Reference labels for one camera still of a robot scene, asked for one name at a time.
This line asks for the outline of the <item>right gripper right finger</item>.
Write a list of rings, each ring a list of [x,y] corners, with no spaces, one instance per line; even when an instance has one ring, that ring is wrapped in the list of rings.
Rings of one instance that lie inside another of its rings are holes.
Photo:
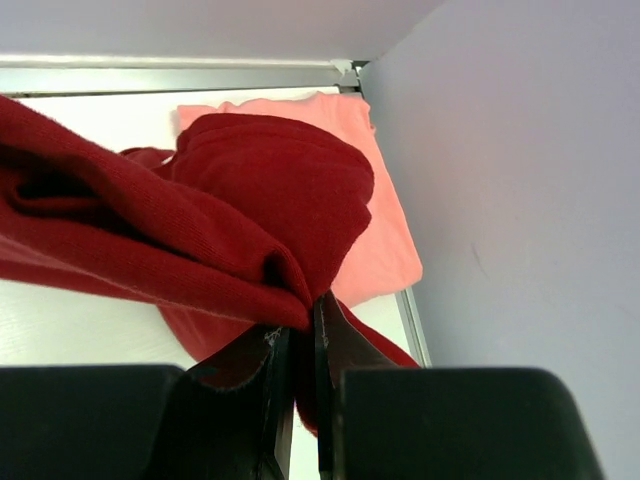
[[[536,368],[403,368],[314,306],[324,479],[600,479],[574,398]]]

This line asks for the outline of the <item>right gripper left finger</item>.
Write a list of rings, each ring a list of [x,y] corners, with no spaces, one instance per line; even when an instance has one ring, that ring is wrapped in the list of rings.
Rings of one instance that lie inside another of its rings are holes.
[[[5,367],[5,479],[283,479],[290,333],[255,326],[203,362]]]

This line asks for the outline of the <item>red t shirt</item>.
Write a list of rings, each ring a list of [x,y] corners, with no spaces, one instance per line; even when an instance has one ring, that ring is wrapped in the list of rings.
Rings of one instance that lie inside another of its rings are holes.
[[[105,149],[1,101],[1,275],[150,303],[204,360],[255,324],[302,334],[295,400],[318,429],[313,305],[369,225],[355,147],[282,117],[209,114],[174,150]]]

